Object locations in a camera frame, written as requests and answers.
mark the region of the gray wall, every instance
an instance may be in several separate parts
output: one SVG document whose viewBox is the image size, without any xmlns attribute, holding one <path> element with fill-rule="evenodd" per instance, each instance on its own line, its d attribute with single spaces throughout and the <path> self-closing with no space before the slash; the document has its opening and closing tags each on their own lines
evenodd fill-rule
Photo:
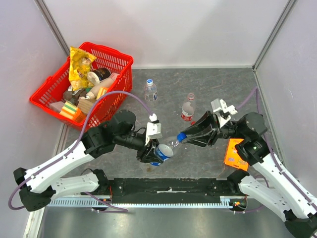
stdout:
<svg viewBox="0 0 317 238">
<path fill-rule="evenodd" d="M 258 70 L 286 167 L 317 196 L 317 1 L 299 0 Z"/>
<path fill-rule="evenodd" d="M 11 211 L 13 171 L 52 156 L 61 123 L 28 102 L 47 76 L 66 60 L 35 3 L 5 1 L 0 7 L 0 233 L 20 238 L 29 213 Z M 20 206 L 18 196 L 13 203 Z"/>
</svg>

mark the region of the gray tabletop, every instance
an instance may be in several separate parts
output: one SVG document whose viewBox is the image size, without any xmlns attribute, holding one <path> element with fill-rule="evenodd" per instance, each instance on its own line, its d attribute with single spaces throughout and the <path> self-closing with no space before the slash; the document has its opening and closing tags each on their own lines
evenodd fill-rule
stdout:
<svg viewBox="0 0 317 238">
<path fill-rule="evenodd" d="M 211 109 L 215 98 L 229 105 L 240 104 L 256 85 L 251 69 L 142 69 L 133 71 L 132 93 L 143 98 L 146 79 L 158 86 L 158 100 L 149 103 L 162 123 L 164 137 L 176 135 L 190 126 L 181 119 L 181 105 L 189 92 L 197 97 L 194 120 Z M 148 115 L 134 99 L 127 98 L 122 109 L 137 116 L 136 127 L 145 126 Z M 243 107 L 234 119 L 256 111 L 255 98 Z M 79 132 L 71 130 L 67 145 Z M 213 147 L 184 145 L 183 151 L 152 172 L 140 167 L 136 152 L 117 146 L 111 153 L 77 167 L 67 176 L 78 176 L 86 169 L 103 169 L 109 178 L 226 178 L 235 169 L 223 163 L 227 141 L 219 140 Z M 250 200 L 248 209 L 259 204 Z M 270 210 L 233 215 L 222 209 L 129 209 L 129 214 L 96 214 L 89 209 L 47 208 L 44 225 L 46 238 L 289 238 L 283 222 Z"/>
<path fill-rule="evenodd" d="M 175 136 L 190 126 L 190 122 L 180 117 L 183 101 L 189 92 L 196 95 L 193 120 L 198 120 L 211 110 L 212 100 L 221 98 L 228 105 L 238 105 L 256 86 L 253 72 L 248 68 L 138 69 L 133 70 L 132 93 L 144 99 L 143 89 L 149 78 L 158 86 L 158 99 L 148 102 L 148 106 L 158 116 L 164 138 Z M 126 98 L 120 109 L 128 109 L 136 115 L 136 128 L 146 126 L 149 121 L 147 111 L 131 97 Z M 254 96 L 233 119 L 238 120 L 256 110 Z M 71 129 L 67 145 L 78 135 L 78 131 Z M 113 152 L 77 167 L 67 177 L 78 176 L 86 168 L 91 168 L 103 169 L 109 178 L 226 178 L 235 170 L 223 163 L 226 146 L 227 140 L 218 140 L 208 148 L 184 145 L 177 156 L 150 172 L 137 161 L 136 151 L 116 146 Z"/>
</svg>

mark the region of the snack bag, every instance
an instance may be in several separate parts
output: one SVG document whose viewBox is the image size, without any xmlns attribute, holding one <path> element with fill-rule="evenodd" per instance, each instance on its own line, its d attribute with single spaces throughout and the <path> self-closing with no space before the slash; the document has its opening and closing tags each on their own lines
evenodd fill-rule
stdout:
<svg viewBox="0 0 317 238">
<path fill-rule="evenodd" d="M 226 155 L 224 157 L 224 164 L 247 171 L 249 164 L 241 159 L 235 148 L 235 145 L 239 144 L 241 141 L 243 141 L 243 139 L 229 139 Z"/>
<path fill-rule="evenodd" d="M 91 64 L 97 57 L 82 49 L 70 47 L 69 82 L 73 91 L 92 88 L 94 85 L 87 80 Z"/>
</svg>

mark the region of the blue bottle cap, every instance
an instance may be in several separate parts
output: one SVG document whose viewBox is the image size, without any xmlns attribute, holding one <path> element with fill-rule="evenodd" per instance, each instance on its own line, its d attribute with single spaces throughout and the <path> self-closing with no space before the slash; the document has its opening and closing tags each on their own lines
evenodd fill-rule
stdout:
<svg viewBox="0 0 317 238">
<path fill-rule="evenodd" d="M 153 80 L 148 79 L 148 80 L 147 80 L 147 85 L 152 86 L 152 85 L 153 85 Z"/>
<path fill-rule="evenodd" d="M 179 141 L 179 142 L 182 142 L 184 139 L 186 139 L 187 138 L 187 135 L 185 134 L 185 133 L 183 133 L 183 132 L 181 132 L 181 133 L 179 133 L 178 135 L 177 135 L 177 140 Z"/>
</svg>

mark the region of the red bottle label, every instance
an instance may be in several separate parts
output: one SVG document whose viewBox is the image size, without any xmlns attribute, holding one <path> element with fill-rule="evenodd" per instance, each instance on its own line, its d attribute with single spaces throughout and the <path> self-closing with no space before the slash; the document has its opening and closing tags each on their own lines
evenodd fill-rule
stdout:
<svg viewBox="0 0 317 238">
<path fill-rule="evenodd" d="M 185 121 L 191 121 L 191 120 L 193 119 L 194 115 L 186 116 L 186 115 L 182 114 L 181 117 L 182 117 Z"/>
</svg>

